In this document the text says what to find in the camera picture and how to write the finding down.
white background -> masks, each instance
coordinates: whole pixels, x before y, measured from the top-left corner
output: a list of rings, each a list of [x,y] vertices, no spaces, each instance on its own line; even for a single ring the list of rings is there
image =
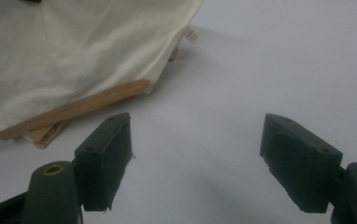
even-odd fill
[[[112,211],[85,223],[330,223],[299,211],[259,157],[266,113],[357,161],[357,0],[205,0],[150,95],[72,122],[45,150],[0,141],[0,202],[33,170],[71,161],[107,117],[130,112],[136,159]]]

white table surface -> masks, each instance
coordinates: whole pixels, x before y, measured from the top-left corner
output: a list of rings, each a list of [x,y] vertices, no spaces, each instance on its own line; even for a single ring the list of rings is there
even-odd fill
[[[357,0],[205,0],[150,95],[76,119],[40,150],[0,141],[0,202],[33,170],[71,161],[107,117],[130,112],[136,156],[112,211],[85,223],[330,223],[299,211],[259,157],[266,113],[357,161]]]

white fabric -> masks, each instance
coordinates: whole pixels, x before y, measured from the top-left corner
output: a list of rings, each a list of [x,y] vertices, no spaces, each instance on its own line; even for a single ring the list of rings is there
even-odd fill
[[[0,131],[138,79],[155,83],[201,0],[0,0]]]

cream cloth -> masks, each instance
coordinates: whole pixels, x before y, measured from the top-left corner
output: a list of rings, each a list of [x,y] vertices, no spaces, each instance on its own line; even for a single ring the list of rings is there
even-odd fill
[[[201,0],[0,0],[0,131],[135,80],[155,84]]]

cloth bag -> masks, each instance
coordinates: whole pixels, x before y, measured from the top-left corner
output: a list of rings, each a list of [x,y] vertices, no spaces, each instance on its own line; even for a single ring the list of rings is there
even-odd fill
[[[0,139],[44,147],[68,119],[150,92],[200,4],[0,0]]]

